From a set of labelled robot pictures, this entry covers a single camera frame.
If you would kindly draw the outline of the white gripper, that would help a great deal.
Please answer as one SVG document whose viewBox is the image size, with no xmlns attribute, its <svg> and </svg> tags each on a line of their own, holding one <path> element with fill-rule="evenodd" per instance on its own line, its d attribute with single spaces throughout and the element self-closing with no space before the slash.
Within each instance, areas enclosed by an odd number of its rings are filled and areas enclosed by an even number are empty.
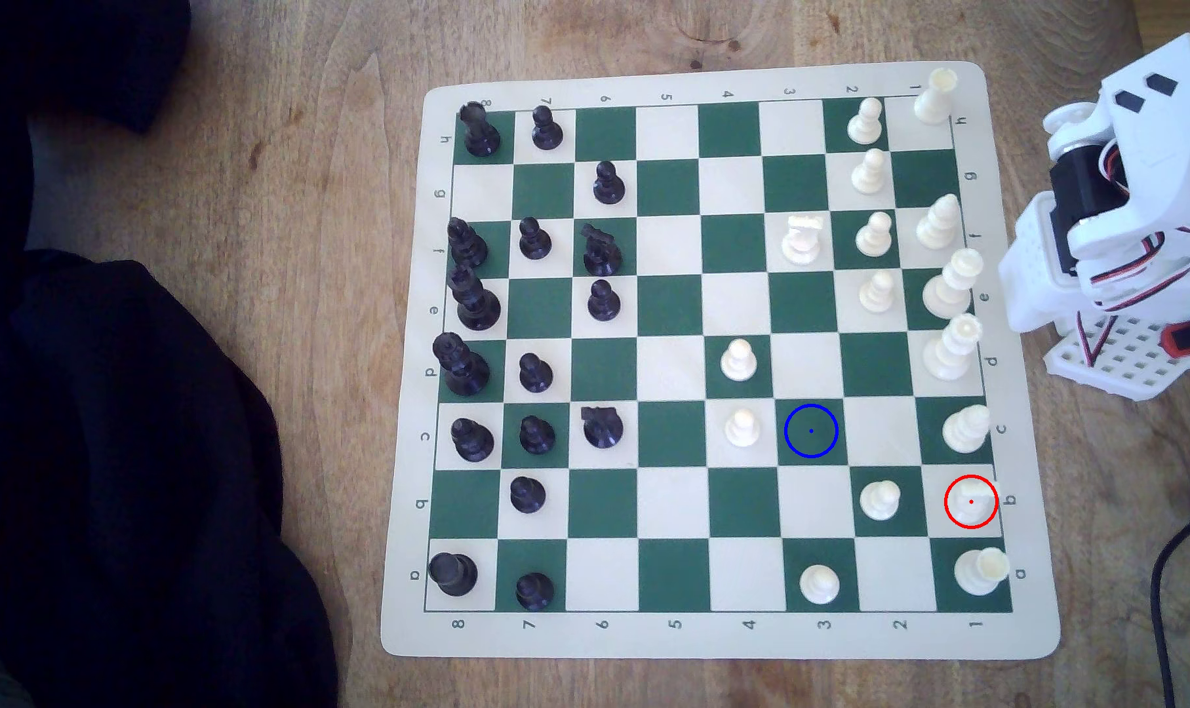
<svg viewBox="0 0 1190 708">
<path fill-rule="evenodd" d="M 1061 270 L 1052 192 L 1040 192 L 1015 223 L 1015 239 L 998 263 L 1010 328 L 1029 332 L 1086 311 L 1079 280 Z"/>
</svg>

